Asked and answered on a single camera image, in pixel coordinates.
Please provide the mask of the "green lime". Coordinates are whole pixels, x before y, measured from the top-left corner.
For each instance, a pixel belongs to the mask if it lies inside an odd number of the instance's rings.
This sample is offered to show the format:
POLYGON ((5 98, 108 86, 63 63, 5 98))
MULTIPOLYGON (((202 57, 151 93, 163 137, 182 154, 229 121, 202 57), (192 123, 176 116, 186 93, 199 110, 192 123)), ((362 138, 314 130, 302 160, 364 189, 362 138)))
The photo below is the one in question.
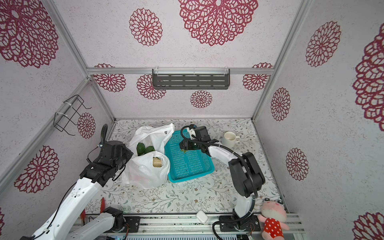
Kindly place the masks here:
POLYGON ((155 151, 155 148, 153 146, 148 146, 145 148, 144 154, 154 152, 154 151, 155 151))

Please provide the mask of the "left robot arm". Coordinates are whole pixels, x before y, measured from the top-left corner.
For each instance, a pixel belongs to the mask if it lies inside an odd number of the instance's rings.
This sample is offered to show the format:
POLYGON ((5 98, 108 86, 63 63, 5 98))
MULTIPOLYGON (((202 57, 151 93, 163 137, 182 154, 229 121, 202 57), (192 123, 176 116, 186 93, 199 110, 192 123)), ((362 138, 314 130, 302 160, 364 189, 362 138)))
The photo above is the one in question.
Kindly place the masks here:
POLYGON ((29 238, 31 240, 94 240, 101 234, 124 230, 126 221, 121 210, 108 207, 90 223, 72 231, 78 217, 90 200, 123 171, 133 152, 120 141, 100 143, 100 153, 80 174, 62 198, 58 209, 29 238))

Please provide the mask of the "green avocado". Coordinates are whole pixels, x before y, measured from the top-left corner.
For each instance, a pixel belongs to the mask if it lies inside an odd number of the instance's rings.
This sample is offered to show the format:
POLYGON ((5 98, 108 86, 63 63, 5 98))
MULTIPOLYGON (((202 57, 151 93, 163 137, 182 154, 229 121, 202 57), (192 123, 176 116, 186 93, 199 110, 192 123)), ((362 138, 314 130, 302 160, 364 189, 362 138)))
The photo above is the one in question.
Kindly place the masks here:
POLYGON ((142 155, 144 155, 145 152, 146 152, 146 146, 145 146, 145 144, 143 144, 143 143, 138 143, 138 144, 137 144, 137 154, 138 154, 138 156, 142 156, 142 155))

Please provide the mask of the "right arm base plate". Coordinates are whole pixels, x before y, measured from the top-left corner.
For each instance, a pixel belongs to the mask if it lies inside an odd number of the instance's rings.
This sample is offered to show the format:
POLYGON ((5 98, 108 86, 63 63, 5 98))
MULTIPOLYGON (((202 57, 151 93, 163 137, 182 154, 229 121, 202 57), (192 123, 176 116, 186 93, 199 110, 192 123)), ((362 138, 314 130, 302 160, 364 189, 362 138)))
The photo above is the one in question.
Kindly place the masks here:
POLYGON ((260 222, 256 215, 251 215, 245 220, 234 221, 234 216, 220 216, 221 232, 259 232, 261 230, 260 222))

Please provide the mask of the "beige round fruit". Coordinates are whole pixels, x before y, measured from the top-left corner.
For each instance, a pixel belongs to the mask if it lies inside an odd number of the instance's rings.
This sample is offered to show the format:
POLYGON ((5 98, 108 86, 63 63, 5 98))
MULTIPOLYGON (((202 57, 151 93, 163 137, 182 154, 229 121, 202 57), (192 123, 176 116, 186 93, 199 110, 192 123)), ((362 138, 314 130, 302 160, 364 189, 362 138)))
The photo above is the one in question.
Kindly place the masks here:
POLYGON ((161 168, 163 166, 163 161, 160 158, 153 158, 153 167, 161 168))

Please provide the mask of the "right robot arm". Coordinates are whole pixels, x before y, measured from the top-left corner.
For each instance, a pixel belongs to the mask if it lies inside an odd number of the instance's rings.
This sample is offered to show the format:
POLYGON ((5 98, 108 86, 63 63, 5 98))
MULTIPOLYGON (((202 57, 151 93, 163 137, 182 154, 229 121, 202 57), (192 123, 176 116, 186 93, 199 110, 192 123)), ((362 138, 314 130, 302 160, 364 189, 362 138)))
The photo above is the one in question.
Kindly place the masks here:
POLYGON ((226 147, 216 139, 212 139, 206 127, 196 125, 184 126, 180 130, 183 140, 179 143, 183 151, 200 150, 203 154, 228 164, 233 185, 239 194, 233 210, 236 220, 243 220, 253 214, 258 191, 266 182, 264 174, 255 156, 244 154, 226 147))

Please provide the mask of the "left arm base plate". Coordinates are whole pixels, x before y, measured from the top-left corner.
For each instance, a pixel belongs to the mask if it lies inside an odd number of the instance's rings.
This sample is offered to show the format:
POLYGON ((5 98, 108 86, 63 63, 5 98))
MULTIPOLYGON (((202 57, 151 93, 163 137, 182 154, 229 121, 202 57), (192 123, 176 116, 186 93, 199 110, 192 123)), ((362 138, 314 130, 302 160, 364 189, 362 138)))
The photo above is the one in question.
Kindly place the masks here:
POLYGON ((124 216, 124 224, 121 233, 137 233, 139 231, 141 217, 124 216))

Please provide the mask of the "white plastic bag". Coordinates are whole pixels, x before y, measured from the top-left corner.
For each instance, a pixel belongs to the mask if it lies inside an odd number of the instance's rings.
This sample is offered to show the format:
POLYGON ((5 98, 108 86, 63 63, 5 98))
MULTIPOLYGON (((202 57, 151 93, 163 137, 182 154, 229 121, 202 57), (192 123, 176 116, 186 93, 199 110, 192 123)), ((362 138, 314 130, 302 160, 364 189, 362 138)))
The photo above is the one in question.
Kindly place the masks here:
POLYGON ((175 125, 168 124, 153 128, 143 126, 136 130, 128 148, 134 153, 122 173, 122 182, 142 189, 154 189, 168 181, 170 160, 165 155, 165 145, 175 132, 175 125), (146 147, 153 146, 154 152, 138 156, 137 144, 143 143, 146 147), (153 167, 153 158, 163 161, 161 168, 153 167))

